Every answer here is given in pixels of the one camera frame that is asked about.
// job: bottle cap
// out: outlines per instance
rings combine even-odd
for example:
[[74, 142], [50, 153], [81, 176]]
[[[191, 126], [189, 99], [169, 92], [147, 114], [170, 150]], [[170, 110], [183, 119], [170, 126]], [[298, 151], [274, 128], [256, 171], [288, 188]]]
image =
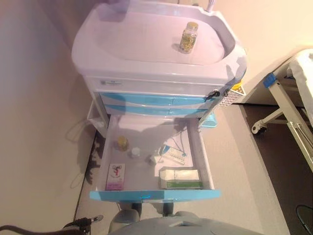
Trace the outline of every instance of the bottle cap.
[[186, 28], [196, 31], [198, 30], [198, 24], [196, 22], [188, 22]]
[[133, 158], [138, 158], [140, 157], [140, 148], [135, 147], [132, 149], [132, 156]]

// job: white sheet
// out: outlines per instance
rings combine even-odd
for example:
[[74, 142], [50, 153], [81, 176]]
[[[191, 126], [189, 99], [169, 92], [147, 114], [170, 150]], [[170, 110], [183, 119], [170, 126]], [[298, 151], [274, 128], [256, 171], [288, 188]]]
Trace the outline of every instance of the white sheet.
[[303, 50], [289, 63], [302, 102], [313, 126], [313, 49]]

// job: pink box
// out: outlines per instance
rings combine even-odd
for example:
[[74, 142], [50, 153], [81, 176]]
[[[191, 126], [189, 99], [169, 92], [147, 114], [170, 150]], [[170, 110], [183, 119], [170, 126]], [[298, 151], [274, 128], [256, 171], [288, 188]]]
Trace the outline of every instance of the pink box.
[[110, 164], [106, 190], [123, 190], [125, 164]]

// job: open drawer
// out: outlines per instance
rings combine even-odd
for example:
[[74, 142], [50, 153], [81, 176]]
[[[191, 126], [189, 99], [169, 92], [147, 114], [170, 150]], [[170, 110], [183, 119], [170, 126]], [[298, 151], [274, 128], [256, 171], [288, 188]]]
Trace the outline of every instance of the open drawer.
[[[197, 118], [112, 115], [96, 191], [90, 192], [90, 198], [112, 202], [171, 202], [219, 197], [220, 191], [213, 186], [198, 125]], [[129, 148], [125, 152], [118, 149], [119, 136], [128, 139]], [[159, 170], [178, 167], [177, 163], [168, 159], [157, 164], [150, 162], [151, 155], [163, 144], [186, 153], [183, 168], [198, 170], [203, 189], [160, 189]], [[134, 147], [140, 148], [140, 157], [131, 157], [131, 149]], [[110, 164], [125, 164], [123, 190], [106, 190]]]

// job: cart wheel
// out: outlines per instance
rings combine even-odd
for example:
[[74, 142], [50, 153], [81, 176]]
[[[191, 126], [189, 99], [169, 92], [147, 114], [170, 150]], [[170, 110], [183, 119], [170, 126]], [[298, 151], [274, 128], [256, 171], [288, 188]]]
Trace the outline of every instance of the cart wheel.
[[164, 202], [163, 203], [163, 216], [173, 216], [174, 203], [173, 202]]
[[142, 204], [141, 203], [132, 203], [132, 209], [136, 210], [141, 217]]
[[261, 133], [264, 133], [266, 132], [266, 130], [267, 130], [267, 127], [266, 125], [263, 124], [262, 120], [257, 121], [251, 128], [251, 132], [254, 135], [259, 135]]

